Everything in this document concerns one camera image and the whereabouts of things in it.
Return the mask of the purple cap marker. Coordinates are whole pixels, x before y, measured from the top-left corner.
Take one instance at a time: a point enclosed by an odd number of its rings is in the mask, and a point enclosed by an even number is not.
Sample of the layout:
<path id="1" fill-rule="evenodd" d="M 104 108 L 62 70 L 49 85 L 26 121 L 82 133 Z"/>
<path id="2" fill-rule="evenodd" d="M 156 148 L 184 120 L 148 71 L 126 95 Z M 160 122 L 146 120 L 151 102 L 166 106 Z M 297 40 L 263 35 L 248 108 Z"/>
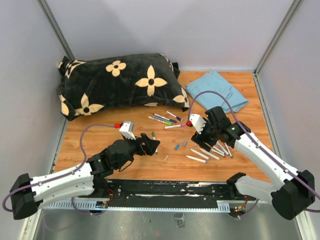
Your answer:
<path id="1" fill-rule="evenodd" d="M 222 157 L 226 157 L 223 152 L 220 152 L 220 151 L 218 151 L 218 150 L 216 150 L 216 149 L 213 149 L 213 148 L 211 148 L 210 150 L 211 150 L 212 152 L 216 153 L 216 154 L 219 154 L 219 155 L 222 156 Z"/>

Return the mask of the magenta cap marker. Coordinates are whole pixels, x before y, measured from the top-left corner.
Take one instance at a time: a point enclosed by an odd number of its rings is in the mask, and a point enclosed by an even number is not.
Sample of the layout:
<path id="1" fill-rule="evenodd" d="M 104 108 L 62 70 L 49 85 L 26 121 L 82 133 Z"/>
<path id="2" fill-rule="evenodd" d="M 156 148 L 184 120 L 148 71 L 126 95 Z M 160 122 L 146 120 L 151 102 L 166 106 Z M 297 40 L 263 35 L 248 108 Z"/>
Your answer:
<path id="1" fill-rule="evenodd" d="M 165 129 L 165 130 L 168 130 L 168 129 L 186 127 L 186 126 L 187 126 L 187 125 L 186 125 L 185 123 L 183 123 L 183 124 L 175 124 L 175 125 L 165 126 L 164 129 Z"/>

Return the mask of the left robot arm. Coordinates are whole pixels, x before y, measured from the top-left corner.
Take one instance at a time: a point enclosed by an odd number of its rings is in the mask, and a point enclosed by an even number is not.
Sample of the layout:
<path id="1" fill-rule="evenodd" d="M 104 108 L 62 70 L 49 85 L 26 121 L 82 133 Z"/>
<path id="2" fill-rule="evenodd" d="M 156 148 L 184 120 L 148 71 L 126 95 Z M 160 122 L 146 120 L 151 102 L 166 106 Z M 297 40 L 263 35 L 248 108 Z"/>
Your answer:
<path id="1" fill-rule="evenodd" d="M 120 170 L 134 156 L 152 156 L 160 141 L 141 133 L 136 139 L 118 139 L 85 162 L 68 169 L 30 177 L 21 174 L 12 185 L 9 197 L 14 220 L 22 220 L 51 203 L 74 198 L 101 198 L 107 193 L 105 178 Z"/>

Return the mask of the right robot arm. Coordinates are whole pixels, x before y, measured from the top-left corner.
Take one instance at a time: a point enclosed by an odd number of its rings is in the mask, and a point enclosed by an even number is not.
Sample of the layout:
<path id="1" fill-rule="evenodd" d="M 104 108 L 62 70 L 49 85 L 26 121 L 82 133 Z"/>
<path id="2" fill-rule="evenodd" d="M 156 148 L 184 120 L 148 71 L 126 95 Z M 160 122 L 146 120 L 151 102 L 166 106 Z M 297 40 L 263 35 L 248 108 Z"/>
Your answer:
<path id="1" fill-rule="evenodd" d="M 239 120 L 231 123 L 221 107 L 205 112 L 205 117 L 190 114 L 187 125 L 195 128 L 192 141 L 209 151 L 217 142 L 237 150 L 262 170 L 269 182 L 239 172 L 226 183 L 227 196 L 238 200 L 250 196 L 273 206 L 286 220 L 292 220 L 308 209 L 315 200 L 315 178 L 308 170 L 300 171 L 269 150 Z"/>

